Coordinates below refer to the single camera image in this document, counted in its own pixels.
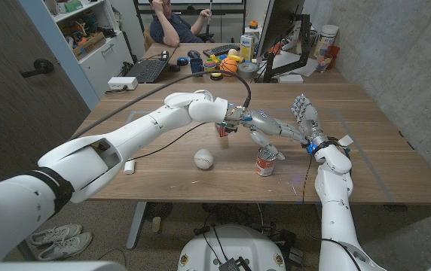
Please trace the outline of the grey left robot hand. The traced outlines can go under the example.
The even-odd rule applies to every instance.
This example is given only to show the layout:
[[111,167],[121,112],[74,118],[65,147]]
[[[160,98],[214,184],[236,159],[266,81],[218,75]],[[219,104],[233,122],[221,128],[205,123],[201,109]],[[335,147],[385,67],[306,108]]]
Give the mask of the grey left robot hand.
[[244,108],[243,106],[235,106],[229,104],[224,118],[226,127],[235,131],[239,125],[242,125],[251,131],[252,140],[267,148],[274,154],[278,160],[284,160],[282,152],[272,145],[267,136],[279,135],[286,138],[298,140],[303,144],[307,144],[308,140],[304,137],[300,129],[276,118],[269,114],[257,110]]

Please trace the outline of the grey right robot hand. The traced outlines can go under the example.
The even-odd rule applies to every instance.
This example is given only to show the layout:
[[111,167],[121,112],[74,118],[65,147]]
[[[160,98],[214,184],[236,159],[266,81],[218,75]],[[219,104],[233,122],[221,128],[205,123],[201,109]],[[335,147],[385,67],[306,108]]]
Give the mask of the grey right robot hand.
[[292,112],[296,117],[299,131],[308,143],[317,147],[328,141],[320,126],[316,109],[304,94],[295,99]]

